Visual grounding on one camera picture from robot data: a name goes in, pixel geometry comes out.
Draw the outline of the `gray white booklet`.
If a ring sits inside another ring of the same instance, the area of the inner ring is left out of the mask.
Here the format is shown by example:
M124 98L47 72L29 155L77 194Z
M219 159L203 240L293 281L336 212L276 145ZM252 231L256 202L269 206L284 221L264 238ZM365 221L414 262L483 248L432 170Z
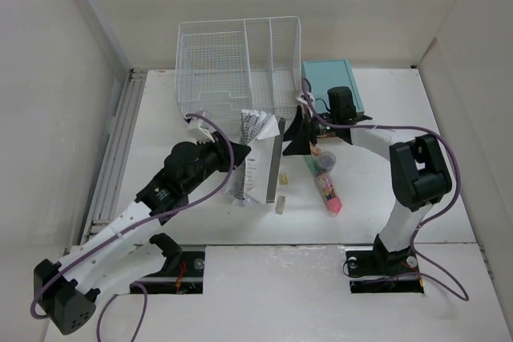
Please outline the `gray white booklet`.
M240 143L250 147L225 188L233 205L247 207L275 202L285 119L258 111L242 110Z

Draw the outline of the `clear jar of paper clips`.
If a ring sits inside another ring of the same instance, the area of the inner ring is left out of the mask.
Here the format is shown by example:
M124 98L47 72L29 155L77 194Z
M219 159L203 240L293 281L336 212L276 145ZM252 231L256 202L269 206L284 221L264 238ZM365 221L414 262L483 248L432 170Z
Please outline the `clear jar of paper clips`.
M317 167L321 172L330 173L337 162L336 155L330 151L322 151L316 158Z

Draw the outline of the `teal drawer box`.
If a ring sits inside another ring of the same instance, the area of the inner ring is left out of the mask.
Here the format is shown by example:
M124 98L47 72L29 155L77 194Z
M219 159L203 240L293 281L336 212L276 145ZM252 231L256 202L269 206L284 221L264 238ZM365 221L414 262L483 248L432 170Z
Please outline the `teal drawer box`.
M301 65L301 75L309 80L312 94L316 99L316 111L319 114L328 112L328 89L334 87L348 87L352 92L356 112L359 115L365 113L350 60L304 61Z

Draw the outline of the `pink pencil tube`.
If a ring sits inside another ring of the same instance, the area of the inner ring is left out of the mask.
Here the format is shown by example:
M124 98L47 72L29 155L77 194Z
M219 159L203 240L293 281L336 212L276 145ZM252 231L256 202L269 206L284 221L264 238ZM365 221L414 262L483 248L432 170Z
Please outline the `pink pencil tube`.
M338 215L341 212L343 204L335 190L330 175L326 172L317 174L315 176L315 183L325 202L328 213L330 213L331 216Z

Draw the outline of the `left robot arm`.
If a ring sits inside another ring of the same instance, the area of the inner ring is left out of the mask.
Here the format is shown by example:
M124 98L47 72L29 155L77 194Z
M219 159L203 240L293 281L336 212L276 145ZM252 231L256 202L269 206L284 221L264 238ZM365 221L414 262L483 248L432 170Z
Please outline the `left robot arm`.
M75 252L34 268L36 304L67 336L93 316L97 299L115 285L174 273L182 249L163 233L163 225L190 207L188 197L202 182L233 171L250 151L219 134L211 142L176 144L163 168L116 219Z

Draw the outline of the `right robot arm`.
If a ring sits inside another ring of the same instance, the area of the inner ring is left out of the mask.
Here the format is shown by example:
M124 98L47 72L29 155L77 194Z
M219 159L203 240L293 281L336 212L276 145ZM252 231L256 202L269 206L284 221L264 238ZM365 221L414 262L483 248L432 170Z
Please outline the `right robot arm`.
M460 172L453 151L436 132L424 127L419 135L402 139L404 126L372 125L356 112L348 87L329 89L329 110L317 112L309 80L301 80L300 104L285 132L285 156L311 155L324 131L344 142L365 148L390 164L394 208L384 228L378 233L371 253L373 267L391 272L401 261L400 255L413 250L420 228L430 222L427 212L450 192L460 190Z

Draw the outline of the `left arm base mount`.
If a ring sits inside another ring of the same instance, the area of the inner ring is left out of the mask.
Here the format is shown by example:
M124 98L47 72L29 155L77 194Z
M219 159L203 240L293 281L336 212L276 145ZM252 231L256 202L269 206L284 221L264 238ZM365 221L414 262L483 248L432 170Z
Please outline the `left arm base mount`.
M206 264L205 246L180 246L169 235L160 233L149 239L158 248L157 255L164 257L152 274L130 285L131 294L140 294L144 286L148 294L196 295L204 289Z

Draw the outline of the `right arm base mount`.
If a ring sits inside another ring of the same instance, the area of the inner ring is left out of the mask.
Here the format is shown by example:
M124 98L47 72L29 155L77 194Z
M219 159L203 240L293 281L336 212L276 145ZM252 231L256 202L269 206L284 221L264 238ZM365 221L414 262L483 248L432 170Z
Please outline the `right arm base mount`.
M418 260L412 248L388 252L376 238L368 247L345 250L345 274L352 294L423 294Z

